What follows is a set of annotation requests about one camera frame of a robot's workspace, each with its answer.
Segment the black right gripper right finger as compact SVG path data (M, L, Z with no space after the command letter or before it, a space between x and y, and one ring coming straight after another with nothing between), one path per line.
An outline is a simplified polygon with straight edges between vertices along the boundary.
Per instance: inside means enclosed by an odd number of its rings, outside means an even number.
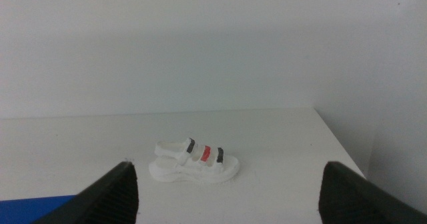
M426 214L337 161L324 167L318 211L323 223L426 224Z

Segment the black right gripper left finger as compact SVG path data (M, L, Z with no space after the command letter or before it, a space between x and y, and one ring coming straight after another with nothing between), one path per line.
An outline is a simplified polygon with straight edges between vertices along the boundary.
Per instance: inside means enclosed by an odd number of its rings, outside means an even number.
M68 202L35 222L133 224L138 209L135 167L129 161L123 161Z

